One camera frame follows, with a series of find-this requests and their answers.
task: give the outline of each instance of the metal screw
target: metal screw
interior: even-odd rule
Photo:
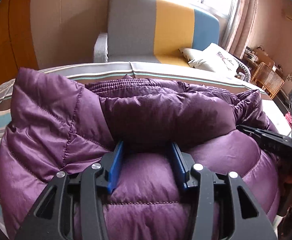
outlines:
[[[93,170],[99,170],[102,167],[102,165],[100,163],[94,163],[92,165],[92,169]]]
[[[204,169],[204,166],[203,166],[202,164],[200,164],[200,163],[195,163],[195,164],[193,165],[193,168],[194,168],[195,170],[197,170],[197,171],[201,171],[202,169]]]
[[[56,174],[56,176],[58,177],[58,178],[62,178],[62,177],[64,177],[66,175],[66,173],[64,172],[64,171],[59,171],[59,172],[57,172],[57,174]]]
[[[229,176],[230,176],[231,178],[233,178],[233,179],[236,179],[236,178],[238,177],[238,174],[237,174],[237,172],[231,171],[231,172],[229,173]]]

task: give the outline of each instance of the sofa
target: sofa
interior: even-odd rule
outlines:
[[[204,50],[218,38],[218,19],[198,7],[169,0],[110,0],[108,32],[97,39],[94,63],[188,66],[179,48]]]

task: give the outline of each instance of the sheer curtain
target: sheer curtain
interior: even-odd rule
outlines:
[[[259,0],[239,0],[233,22],[222,40],[222,47],[242,58],[252,32]]]

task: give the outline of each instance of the sofa armrest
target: sofa armrest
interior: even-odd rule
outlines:
[[[249,68],[243,63],[241,62],[239,59],[237,59],[236,57],[234,57],[235,60],[237,61],[238,63],[238,66],[244,71],[245,73],[245,78],[244,78],[244,81],[246,82],[250,82],[251,81],[251,72],[249,70]]]
[[[94,46],[94,63],[108,62],[107,33],[99,34]]]

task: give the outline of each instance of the quilted fabric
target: quilted fabric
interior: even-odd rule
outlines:
[[[119,139],[130,150],[118,186],[104,202],[110,239],[183,239],[186,234],[191,199],[179,193],[163,155],[168,140],[214,172],[238,172],[270,220],[275,217],[275,160],[235,129],[245,124],[276,130],[262,112],[258,90],[235,95],[129,77],[84,85],[21,69],[11,117],[0,146],[0,197],[11,239],[58,171],[84,170]],[[78,219],[75,226],[78,237]]]

